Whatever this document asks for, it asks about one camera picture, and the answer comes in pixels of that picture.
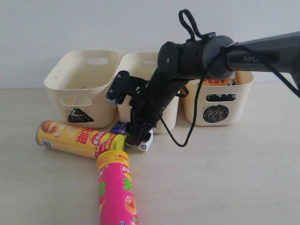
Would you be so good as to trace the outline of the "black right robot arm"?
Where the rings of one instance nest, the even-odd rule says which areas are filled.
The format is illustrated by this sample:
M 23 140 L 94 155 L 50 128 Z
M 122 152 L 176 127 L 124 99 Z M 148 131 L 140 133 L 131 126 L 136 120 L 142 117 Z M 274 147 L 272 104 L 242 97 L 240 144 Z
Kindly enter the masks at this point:
M 159 50 L 157 68 L 149 80 L 121 70 L 105 99 L 112 105 L 120 105 L 126 96 L 131 97 L 126 141 L 137 146 L 149 140 L 150 130 L 189 81 L 222 80 L 234 71 L 272 72 L 295 95 L 299 95 L 299 32 L 240 43 L 215 33 L 183 44 L 166 42 Z

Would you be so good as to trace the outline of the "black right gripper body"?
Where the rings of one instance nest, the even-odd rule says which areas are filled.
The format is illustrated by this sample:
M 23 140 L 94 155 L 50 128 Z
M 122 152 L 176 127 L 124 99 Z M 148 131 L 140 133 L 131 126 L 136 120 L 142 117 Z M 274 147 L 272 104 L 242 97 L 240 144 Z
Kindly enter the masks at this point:
M 159 85 L 162 81 L 162 73 L 155 70 L 149 80 L 131 76 L 126 70 L 119 71 L 105 99 L 113 106 L 123 104 L 127 96 L 130 97 L 128 105 L 130 109 L 130 121 L 127 123 L 127 132 L 130 134 L 146 134 L 162 116 L 162 105 L 159 93 Z

